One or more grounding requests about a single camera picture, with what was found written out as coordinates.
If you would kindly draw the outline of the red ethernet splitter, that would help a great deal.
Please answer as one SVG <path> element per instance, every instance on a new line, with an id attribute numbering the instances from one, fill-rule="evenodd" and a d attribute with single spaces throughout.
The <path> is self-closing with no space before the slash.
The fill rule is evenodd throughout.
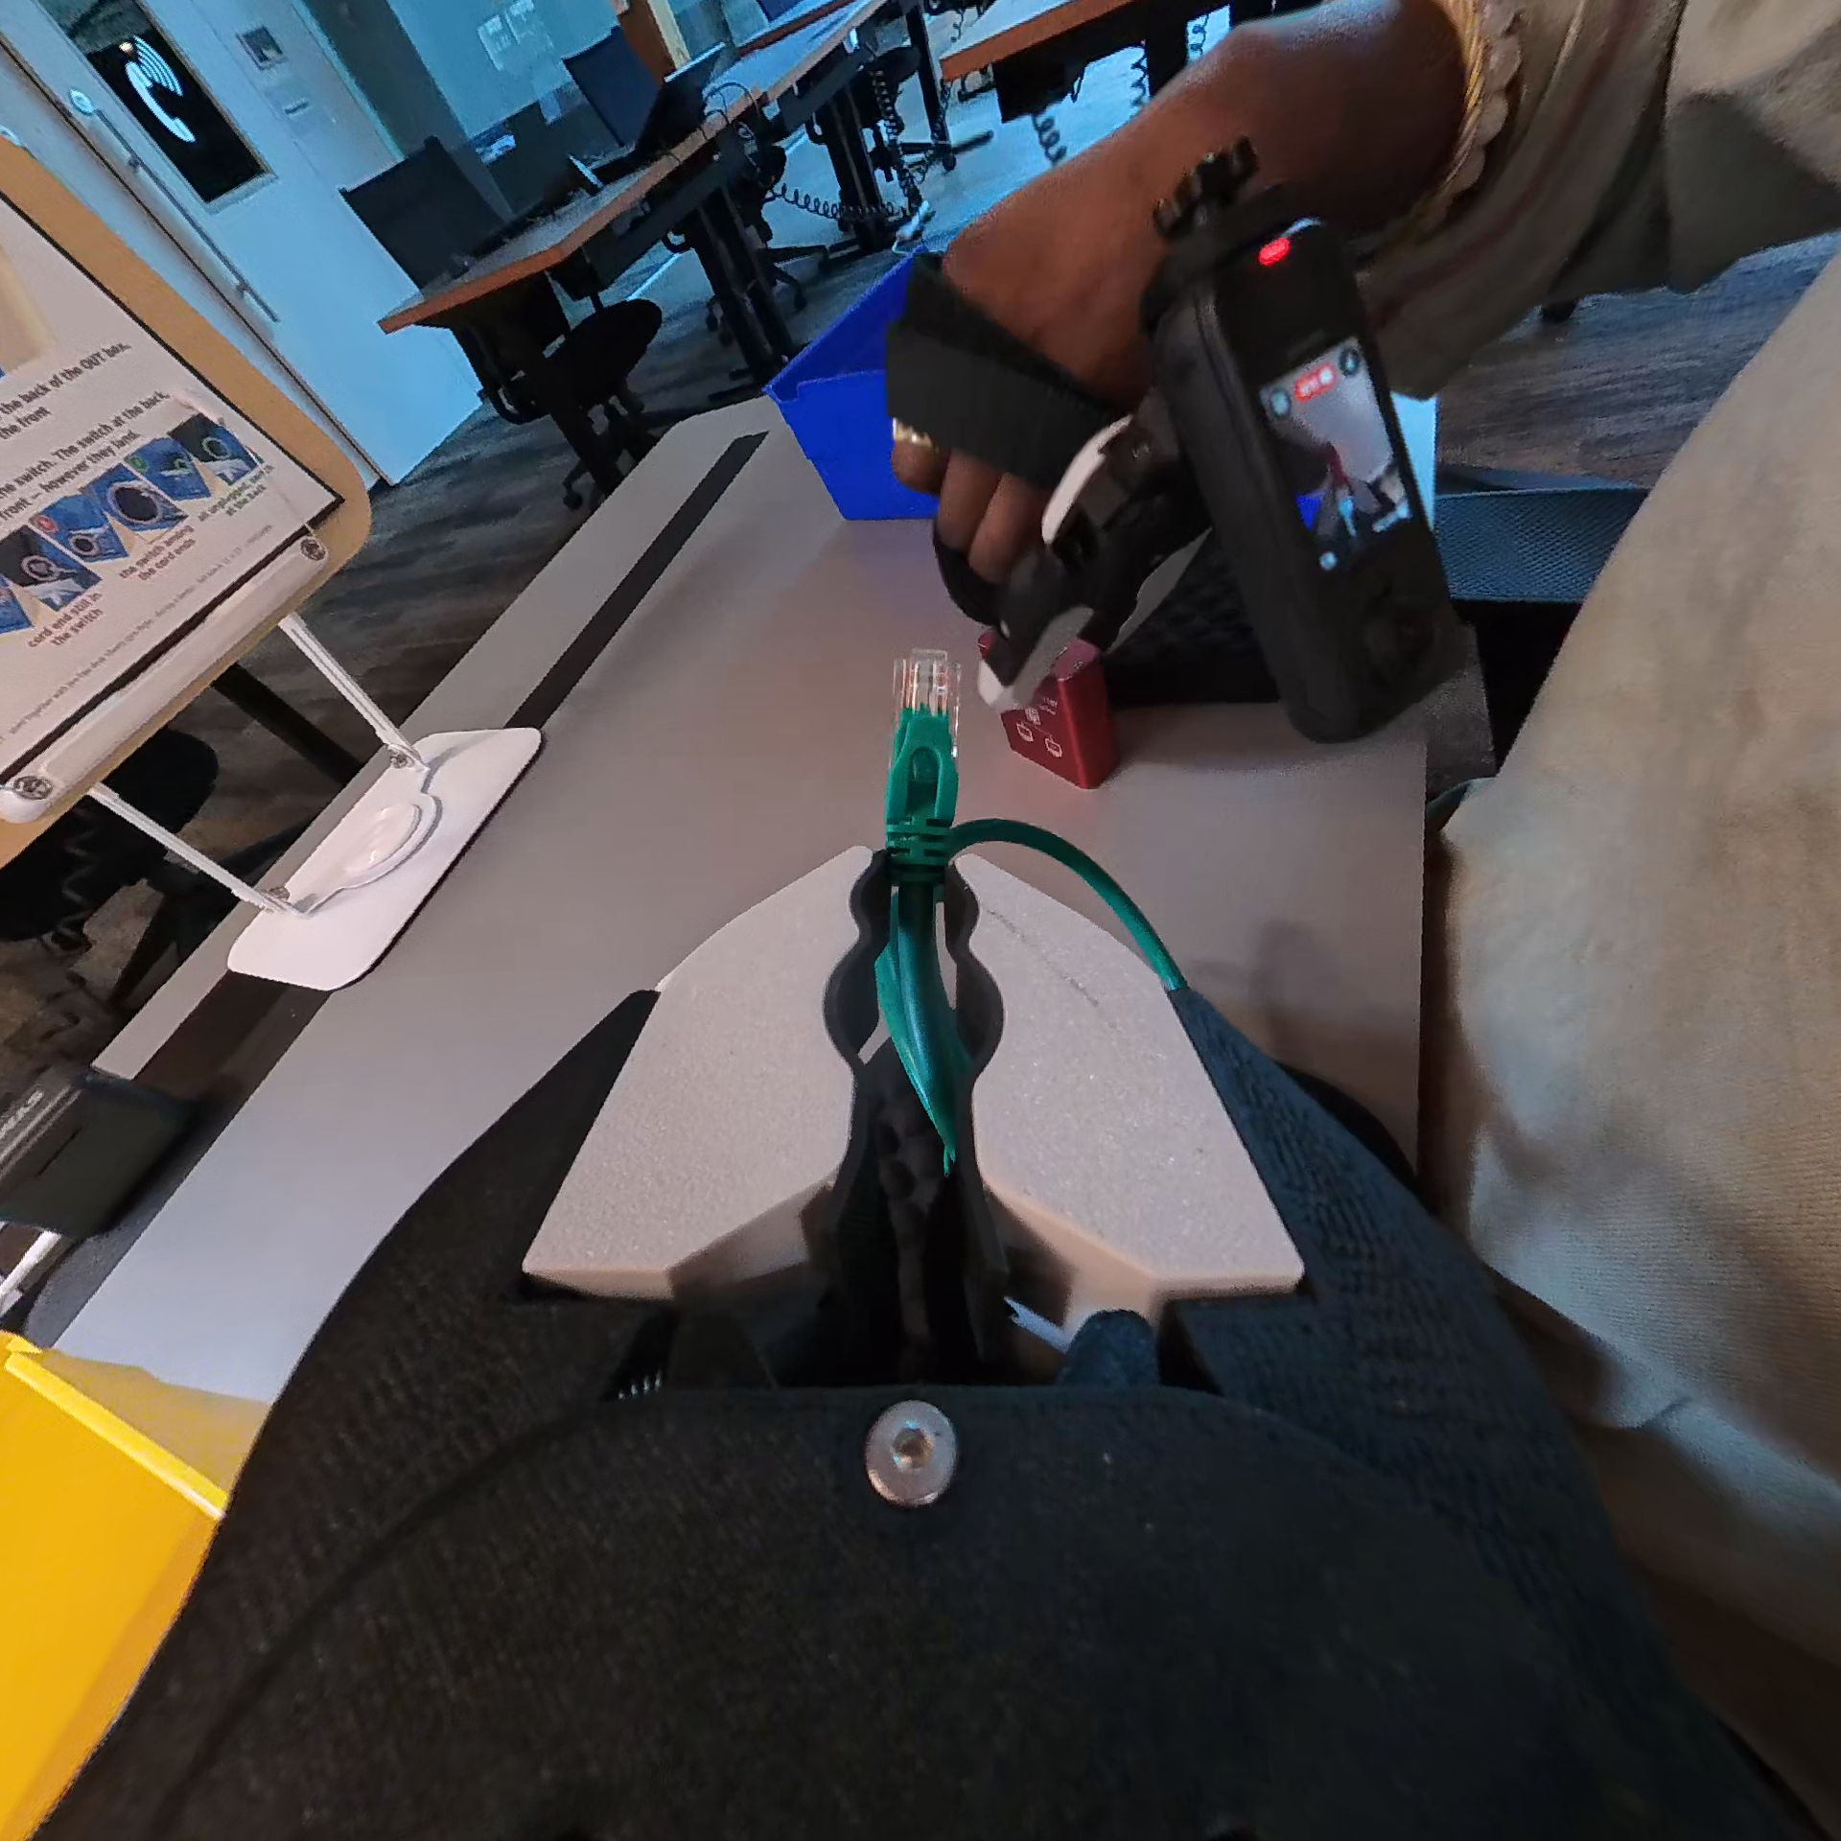
<path id="1" fill-rule="evenodd" d="M 1118 774 L 1102 658 L 1084 639 L 1068 642 L 1032 697 L 996 719 L 1018 760 L 1080 792 L 1095 792 Z"/>

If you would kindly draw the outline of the instruction sign on white stand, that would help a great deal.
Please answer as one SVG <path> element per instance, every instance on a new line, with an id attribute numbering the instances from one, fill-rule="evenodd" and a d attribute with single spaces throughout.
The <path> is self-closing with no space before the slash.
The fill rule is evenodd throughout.
<path id="1" fill-rule="evenodd" d="M 231 972 L 361 981 L 540 755 L 536 726 L 406 739 L 308 634 L 306 601 L 366 536 L 336 441 L 3 142 L 3 861 L 92 802 L 254 909 Z M 268 634 L 384 766 L 283 883 L 254 884 L 105 774 Z"/>

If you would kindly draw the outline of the yellow plastic bin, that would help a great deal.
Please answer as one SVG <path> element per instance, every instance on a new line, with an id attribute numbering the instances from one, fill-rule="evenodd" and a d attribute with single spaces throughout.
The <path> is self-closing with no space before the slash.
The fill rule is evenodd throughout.
<path id="1" fill-rule="evenodd" d="M 31 1839 L 180 1615 L 268 1410 L 3 1332 L 3 1839 Z"/>

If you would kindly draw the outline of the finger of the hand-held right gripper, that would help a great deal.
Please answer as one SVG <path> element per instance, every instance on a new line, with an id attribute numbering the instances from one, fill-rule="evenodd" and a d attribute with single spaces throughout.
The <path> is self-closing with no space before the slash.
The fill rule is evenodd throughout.
<path id="1" fill-rule="evenodd" d="M 1227 566 L 1213 529 L 1163 559 L 1138 590 L 1115 649 L 1198 653 L 1227 634 Z"/>
<path id="2" fill-rule="evenodd" d="M 1035 699 L 1068 649 L 1105 658 L 1138 610 L 1138 587 L 1119 574 L 1068 574 L 1064 566 L 1021 566 L 996 587 L 980 642 L 980 699 L 992 711 L 1018 711 Z"/>

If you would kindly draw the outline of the wooden office table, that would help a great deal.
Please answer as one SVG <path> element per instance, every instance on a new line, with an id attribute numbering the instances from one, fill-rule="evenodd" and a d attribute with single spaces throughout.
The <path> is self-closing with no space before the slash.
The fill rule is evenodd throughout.
<path id="1" fill-rule="evenodd" d="M 427 142 L 368 183 L 396 194 L 393 231 L 406 242 L 403 274 L 419 285 L 380 315 L 380 334 L 443 329 L 459 344 L 481 308 L 532 282 L 548 282 L 570 322 L 611 304 L 603 293 L 672 237 L 687 238 L 704 206 L 725 194 L 736 159 L 734 128 L 715 112 L 686 145 L 606 187 L 562 196 L 543 215 L 500 217 L 455 159 Z"/>

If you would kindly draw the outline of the black laptop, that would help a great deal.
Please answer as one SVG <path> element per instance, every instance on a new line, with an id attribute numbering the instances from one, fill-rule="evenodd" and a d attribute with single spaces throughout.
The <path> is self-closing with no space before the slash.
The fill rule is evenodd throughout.
<path id="1" fill-rule="evenodd" d="M 656 77 L 635 42 L 615 28 L 606 37 L 564 56 L 564 75 L 590 112 L 623 145 L 585 166 L 595 183 L 615 183 L 686 145 L 707 121 L 707 84 L 715 77 L 732 44 L 715 42 L 676 75 Z"/>

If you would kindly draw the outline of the large grey power box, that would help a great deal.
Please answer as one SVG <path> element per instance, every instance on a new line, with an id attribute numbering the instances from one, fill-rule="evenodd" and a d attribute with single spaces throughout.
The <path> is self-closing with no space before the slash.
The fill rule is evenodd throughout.
<path id="1" fill-rule="evenodd" d="M 3 1108 L 3 1230 L 88 1241 L 120 1221 L 197 1108 L 92 1063 L 51 1063 Z"/>

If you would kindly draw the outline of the black tape strip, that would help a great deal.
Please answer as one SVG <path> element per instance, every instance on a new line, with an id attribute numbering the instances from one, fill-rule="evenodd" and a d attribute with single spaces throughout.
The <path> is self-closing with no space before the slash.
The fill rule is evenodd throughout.
<path id="1" fill-rule="evenodd" d="M 564 642 L 564 649 L 548 669 L 548 676 L 523 697 L 523 701 L 510 717 L 510 726 L 543 726 L 562 711 L 562 701 L 573 697 L 583 676 L 615 642 L 615 636 L 630 627 L 632 610 L 640 610 L 640 605 L 659 584 L 669 566 L 678 562 L 678 556 L 698 534 L 704 519 L 720 505 L 726 487 L 741 478 L 741 470 L 749 466 L 754 451 L 765 441 L 765 436 L 770 433 L 745 433 L 725 445 L 714 466 L 704 470 L 691 491 L 665 519 L 656 536 L 618 575 L 618 584 L 602 601 L 602 608 L 585 618 L 585 627 Z"/>

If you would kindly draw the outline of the grey desk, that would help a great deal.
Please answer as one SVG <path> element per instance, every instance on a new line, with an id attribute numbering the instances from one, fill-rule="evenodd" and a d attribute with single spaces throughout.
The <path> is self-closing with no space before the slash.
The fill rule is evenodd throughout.
<path id="1" fill-rule="evenodd" d="M 958 808 L 1040 822 L 1143 903 L 1258 1046 L 1417 1159 L 1425 726 L 1347 748 L 1278 705 L 1118 717 L 1095 792 L 1016 760 L 922 519 L 841 519 L 754 399 L 678 426 L 412 717 L 513 717 L 725 445 L 770 433 L 540 755 L 380 966 L 339 994 L 241 985 L 219 933 L 102 1052 L 197 1094 L 136 1210 L 60 1265 L 23 1332 L 270 1402 L 399 1212 L 632 992 L 736 909 L 882 841 L 892 662 L 952 648 Z"/>

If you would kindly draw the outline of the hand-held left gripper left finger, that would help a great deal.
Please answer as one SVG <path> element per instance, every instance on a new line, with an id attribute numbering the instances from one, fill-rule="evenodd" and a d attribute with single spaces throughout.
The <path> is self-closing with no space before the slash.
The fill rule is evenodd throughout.
<path id="1" fill-rule="evenodd" d="M 808 1265 L 851 1144 L 876 978 L 824 994 L 861 947 L 845 846 L 694 945 L 659 985 L 523 1274 L 583 1298 L 691 1298 Z"/>

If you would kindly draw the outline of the person's pale sweater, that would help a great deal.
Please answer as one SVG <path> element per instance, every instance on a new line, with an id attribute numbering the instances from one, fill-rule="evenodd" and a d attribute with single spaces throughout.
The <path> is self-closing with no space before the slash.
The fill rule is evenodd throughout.
<path id="1" fill-rule="evenodd" d="M 1836 1839 L 1836 262 L 1433 864 L 1441 1204 L 1690 1683 Z"/>

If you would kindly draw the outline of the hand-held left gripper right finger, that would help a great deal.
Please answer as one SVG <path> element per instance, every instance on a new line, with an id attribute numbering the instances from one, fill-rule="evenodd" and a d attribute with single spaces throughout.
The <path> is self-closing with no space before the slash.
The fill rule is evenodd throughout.
<path id="1" fill-rule="evenodd" d="M 970 1094 L 1013 1301 L 1055 1329 L 1281 1298 L 1303 1262 L 1155 972 L 982 857 L 957 864 L 1002 1027 Z"/>

